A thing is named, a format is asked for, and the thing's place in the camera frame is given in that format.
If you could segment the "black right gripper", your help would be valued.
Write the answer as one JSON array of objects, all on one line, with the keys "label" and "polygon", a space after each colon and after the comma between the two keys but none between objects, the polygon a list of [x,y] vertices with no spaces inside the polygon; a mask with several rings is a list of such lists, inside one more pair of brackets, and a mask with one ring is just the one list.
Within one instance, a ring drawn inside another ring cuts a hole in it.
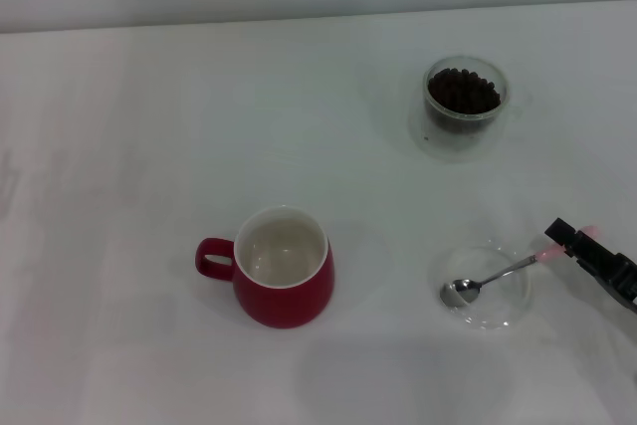
[{"label": "black right gripper", "polygon": [[606,292],[627,310],[636,313],[636,264],[621,253],[613,254],[596,241],[599,229],[585,226],[576,230],[561,218],[544,234],[553,242],[543,252],[543,261],[566,255],[589,275],[604,281]]}]

